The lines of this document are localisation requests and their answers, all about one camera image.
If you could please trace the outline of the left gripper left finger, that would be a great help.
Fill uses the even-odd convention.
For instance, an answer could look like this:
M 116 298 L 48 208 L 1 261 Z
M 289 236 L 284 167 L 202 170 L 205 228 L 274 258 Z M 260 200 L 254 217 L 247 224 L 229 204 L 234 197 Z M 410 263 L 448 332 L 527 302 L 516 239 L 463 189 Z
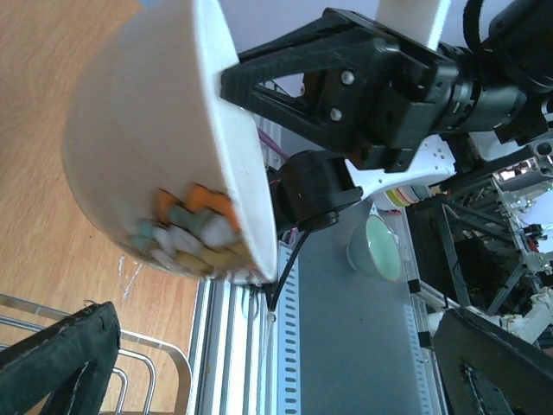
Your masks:
M 93 303 L 1 352 L 1 413 L 97 414 L 120 349 L 111 302 Z

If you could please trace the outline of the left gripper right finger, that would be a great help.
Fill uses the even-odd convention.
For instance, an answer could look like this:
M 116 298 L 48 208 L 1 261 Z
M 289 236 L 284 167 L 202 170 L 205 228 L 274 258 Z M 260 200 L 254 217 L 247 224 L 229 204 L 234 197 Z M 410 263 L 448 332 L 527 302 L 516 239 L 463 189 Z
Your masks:
M 466 309 L 432 339 L 453 414 L 551 414 L 552 357 Z

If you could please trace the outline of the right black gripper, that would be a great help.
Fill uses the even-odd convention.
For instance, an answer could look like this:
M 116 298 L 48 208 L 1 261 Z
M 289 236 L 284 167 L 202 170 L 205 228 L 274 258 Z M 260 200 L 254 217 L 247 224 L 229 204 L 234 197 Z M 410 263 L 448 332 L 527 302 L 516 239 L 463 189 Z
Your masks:
M 305 73 L 302 99 L 260 86 L 297 73 Z M 431 50 L 332 8 L 239 53 L 221 74 L 220 95 L 358 169 L 387 172 L 407 170 L 426 137 L 493 131 L 527 101 L 489 54 L 445 43 Z

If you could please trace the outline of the metal wire dish rack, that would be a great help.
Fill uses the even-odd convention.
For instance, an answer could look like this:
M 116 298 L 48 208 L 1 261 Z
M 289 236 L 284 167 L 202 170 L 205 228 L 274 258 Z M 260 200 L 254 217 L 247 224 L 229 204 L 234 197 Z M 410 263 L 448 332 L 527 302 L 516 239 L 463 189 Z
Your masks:
M 53 325 L 43 328 L 31 322 L 2 316 L 3 325 L 30 331 L 30 336 L 1 347 L 1 412 L 25 414 L 39 406 L 42 414 L 98 414 L 112 375 L 121 380 L 115 412 L 122 413 L 129 379 L 116 366 L 123 356 L 146 365 L 149 383 L 142 412 L 150 412 L 156 389 L 156 367 L 146 356 L 122 348 L 123 341 L 161 350 L 175 364 L 178 387 L 175 414 L 188 411 L 191 368 L 175 345 L 121 329 L 111 302 L 91 303 L 69 315 L 8 295 L 2 306 L 46 317 Z

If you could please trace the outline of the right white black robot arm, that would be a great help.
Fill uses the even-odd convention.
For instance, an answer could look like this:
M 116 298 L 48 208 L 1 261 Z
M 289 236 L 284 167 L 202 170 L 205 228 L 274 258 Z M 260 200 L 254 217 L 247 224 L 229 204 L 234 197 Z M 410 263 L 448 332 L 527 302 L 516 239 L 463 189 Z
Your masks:
M 495 131 L 518 144 L 551 134 L 551 2 L 509 4 L 486 39 L 481 7 L 463 11 L 465 47 L 437 50 L 328 8 L 222 73 L 223 99 L 317 145 L 292 156 L 270 187 L 278 233 L 330 227 L 360 201 L 348 164 L 404 172 L 433 134 Z

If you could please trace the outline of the green celadon bowl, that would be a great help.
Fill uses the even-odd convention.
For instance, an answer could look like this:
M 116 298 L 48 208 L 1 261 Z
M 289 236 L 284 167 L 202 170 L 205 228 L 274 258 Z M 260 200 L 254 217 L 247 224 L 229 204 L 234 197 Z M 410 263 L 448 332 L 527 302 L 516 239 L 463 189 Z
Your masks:
M 375 214 L 356 227 L 346 246 L 346 257 L 349 265 L 366 277 L 390 282 L 401 277 L 402 264 L 394 233 Z

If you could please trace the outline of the black metal frame clutter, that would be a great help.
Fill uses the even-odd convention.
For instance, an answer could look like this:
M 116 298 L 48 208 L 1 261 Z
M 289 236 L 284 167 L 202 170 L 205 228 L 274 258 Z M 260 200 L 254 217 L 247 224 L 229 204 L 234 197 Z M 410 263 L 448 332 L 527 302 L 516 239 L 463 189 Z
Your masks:
M 417 274 L 410 293 L 426 305 L 434 334 L 445 310 L 465 307 L 535 343 L 552 329 L 552 230 L 521 219 L 551 179 L 520 188 L 489 179 L 409 207 Z

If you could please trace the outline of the aluminium rail base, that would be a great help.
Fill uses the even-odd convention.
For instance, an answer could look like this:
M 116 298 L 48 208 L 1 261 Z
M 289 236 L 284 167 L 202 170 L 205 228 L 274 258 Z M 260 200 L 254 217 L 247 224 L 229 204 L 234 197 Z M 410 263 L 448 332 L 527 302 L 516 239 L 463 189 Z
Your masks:
M 200 283 L 188 413 L 284 414 L 278 329 L 262 289 Z

